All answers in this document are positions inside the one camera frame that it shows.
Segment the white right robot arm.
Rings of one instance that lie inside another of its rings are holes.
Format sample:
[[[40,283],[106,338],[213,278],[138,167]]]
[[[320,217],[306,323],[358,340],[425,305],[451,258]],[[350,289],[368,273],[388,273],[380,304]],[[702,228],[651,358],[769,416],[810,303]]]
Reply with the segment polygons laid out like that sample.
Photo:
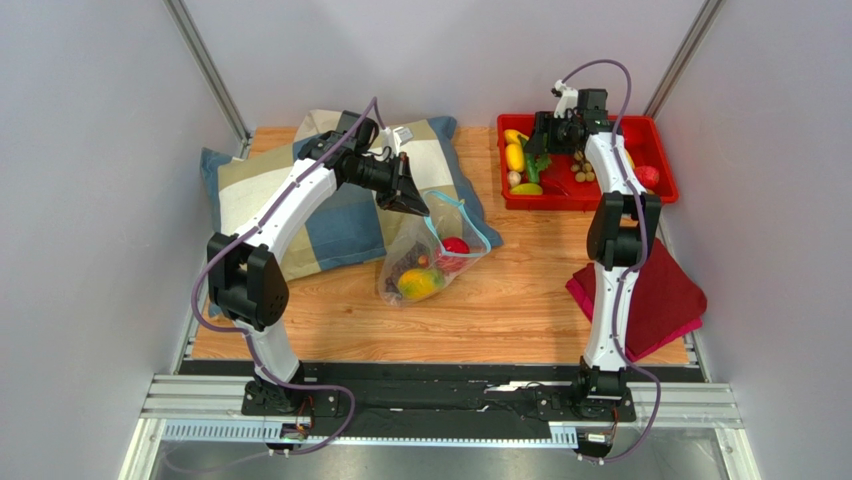
[[[622,406],[629,394],[630,302],[652,249],[662,202],[636,177],[622,120],[608,117],[606,90],[577,90],[557,82],[552,93],[556,107],[536,113],[528,152],[582,154],[601,190],[587,235],[595,274],[592,330],[566,400],[576,416],[593,419]]]

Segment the red apple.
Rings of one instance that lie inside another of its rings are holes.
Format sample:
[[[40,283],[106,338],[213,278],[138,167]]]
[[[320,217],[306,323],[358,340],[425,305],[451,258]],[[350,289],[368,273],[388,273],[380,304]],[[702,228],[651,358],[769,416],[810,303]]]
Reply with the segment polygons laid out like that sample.
[[[435,264],[445,273],[457,273],[466,267],[469,253],[470,247],[464,240],[459,237],[445,237],[440,240],[435,250]]]

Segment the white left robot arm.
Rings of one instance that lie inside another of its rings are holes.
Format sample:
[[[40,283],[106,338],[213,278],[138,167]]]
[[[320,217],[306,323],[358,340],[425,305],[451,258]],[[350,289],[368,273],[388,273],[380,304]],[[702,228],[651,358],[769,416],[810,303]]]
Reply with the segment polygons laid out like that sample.
[[[282,320],[289,288],[279,261],[322,203],[350,184],[374,192],[382,210],[428,216],[403,149],[412,138],[406,127],[344,112],[335,129],[301,147],[291,172],[253,217],[208,241],[202,277],[211,304],[246,340],[255,363],[249,394],[293,404],[308,390],[297,379],[302,363]]]

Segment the clear zip top bag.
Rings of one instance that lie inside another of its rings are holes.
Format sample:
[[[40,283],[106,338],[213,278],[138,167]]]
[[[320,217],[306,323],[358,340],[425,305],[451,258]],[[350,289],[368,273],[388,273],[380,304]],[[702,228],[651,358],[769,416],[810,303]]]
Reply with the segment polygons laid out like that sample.
[[[484,231],[474,223],[474,217],[465,201],[453,199],[438,190],[424,192],[423,199],[430,209],[430,215],[428,217],[410,216],[404,220],[395,239],[387,248],[387,254],[377,282],[377,290],[382,301],[390,306],[404,307],[439,294],[449,287],[458,276],[469,270],[492,250],[492,242]],[[470,247],[470,253],[467,255],[468,263],[460,272],[445,273],[438,269],[435,264],[435,250],[439,246],[440,240],[445,237],[459,237]],[[400,292],[398,294],[385,292],[384,280],[390,273],[391,264],[417,242],[423,243],[428,248],[428,263],[424,264],[423,268],[441,271],[445,278],[445,286],[439,292],[425,299],[409,301],[405,300]]]

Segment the dark red grape bunch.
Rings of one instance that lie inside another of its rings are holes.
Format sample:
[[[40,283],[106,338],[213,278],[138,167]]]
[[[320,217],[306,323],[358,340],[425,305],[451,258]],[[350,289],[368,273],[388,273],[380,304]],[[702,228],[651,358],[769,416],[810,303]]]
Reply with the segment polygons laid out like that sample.
[[[412,245],[402,256],[391,264],[390,273],[384,280],[385,292],[398,294],[397,283],[407,271],[423,268],[428,263],[428,248],[420,242]]]

